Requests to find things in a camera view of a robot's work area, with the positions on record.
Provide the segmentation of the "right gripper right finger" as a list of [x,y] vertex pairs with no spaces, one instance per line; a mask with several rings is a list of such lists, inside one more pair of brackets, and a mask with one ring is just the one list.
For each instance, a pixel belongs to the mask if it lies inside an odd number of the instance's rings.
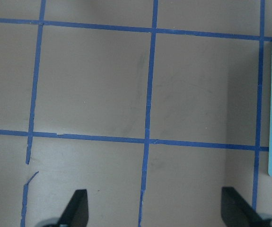
[[263,220],[233,187],[221,189],[221,218],[227,227],[266,227]]

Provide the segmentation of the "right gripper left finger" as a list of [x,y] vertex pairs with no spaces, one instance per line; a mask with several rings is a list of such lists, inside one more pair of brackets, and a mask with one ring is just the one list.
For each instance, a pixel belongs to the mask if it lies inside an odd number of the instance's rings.
[[59,218],[57,227],[86,227],[89,220],[86,189],[76,190]]

